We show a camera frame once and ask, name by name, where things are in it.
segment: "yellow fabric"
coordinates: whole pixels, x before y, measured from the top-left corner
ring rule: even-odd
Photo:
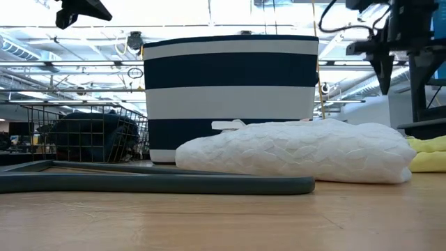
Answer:
[[[446,136],[421,140],[407,139],[417,151],[409,169],[411,172],[446,172]]]

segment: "white quilted fabric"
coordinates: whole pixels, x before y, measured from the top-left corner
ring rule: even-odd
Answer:
[[[239,174],[313,176],[320,181],[403,183],[416,152],[396,130],[334,119],[251,124],[186,142],[181,169]]]

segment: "dark gray frame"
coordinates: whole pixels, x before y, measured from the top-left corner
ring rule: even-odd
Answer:
[[[51,167],[113,174],[41,172]],[[0,193],[41,191],[156,192],[215,195],[301,195],[314,190],[312,177],[252,176],[154,167],[42,160],[0,167]]]

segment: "navy stripe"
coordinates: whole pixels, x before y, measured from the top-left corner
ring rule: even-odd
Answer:
[[[156,119],[148,121],[150,149],[176,150],[180,145],[198,137],[220,134],[213,130],[213,121],[233,119]],[[246,124],[265,122],[299,121],[298,119],[242,119]]]
[[[297,36],[297,35],[231,35],[231,36],[209,36],[196,38],[177,38],[164,40],[154,43],[144,44],[144,48],[158,47],[163,45],[175,45],[179,43],[195,43],[195,42],[215,42],[215,41],[231,41],[231,40],[306,40],[319,41],[315,36]]]
[[[218,53],[144,61],[146,90],[191,86],[305,86],[317,83],[316,55]]]

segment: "ceiling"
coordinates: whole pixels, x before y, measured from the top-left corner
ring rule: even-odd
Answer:
[[[319,21],[329,1],[317,1],[315,16],[308,0],[267,0],[265,5],[256,6],[255,0],[101,0],[113,15],[110,22],[80,16],[78,21],[66,30],[55,27],[56,12],[61,8],[60,1],[53,0],[14,0],[0,3],[0,35],[17,40],[32,50],[46,52],[53,61],[128,61],[139,60],[135,51],[125,47],[126,38],[132,31],[142,32],[145,43],[172,38],[193,36],[215,36],[239,34],[252,31],[255,34],[296,34],[314,35],[313,20]],[[357,23],[358,12],[345,8],[338,1],[325,16],[326,29],[338,28]],[[384,13],[378,6],[367,14],[365,25]],[[341,33],[321,33],[320,61],[362,60],[363,56],[345,56],[346,46],[355,40],[366,39],[365,29],[350,29]],[[0,60],[23,60],[7,53],[0,54]],[[144,88],[144,78],[132,79],[128,70],[132,67],[83,66],[60,67],[52,73],[37,67],[8,67],[7,70],[31,78],[40,84],[29,84],[23,79],[15,79],[18,84],[29,88],[42,88],[56,85],[59,89],[124,89]],[[369,66],[328,67],[321,66],[322,82],[334,86],[328,98],[361,98],[363,91],[373,95],[370,89],[377,90],[374,74]],[[349,91],[368,86],[355,95]],[[2,87],[7,89],[7,80]],[[15,94],[16,98],[31,98]],[[70,99],[119,99],[144,100],[144,93],[64,93]],[[146,112],[144,103],[135,103],[135,109]]]

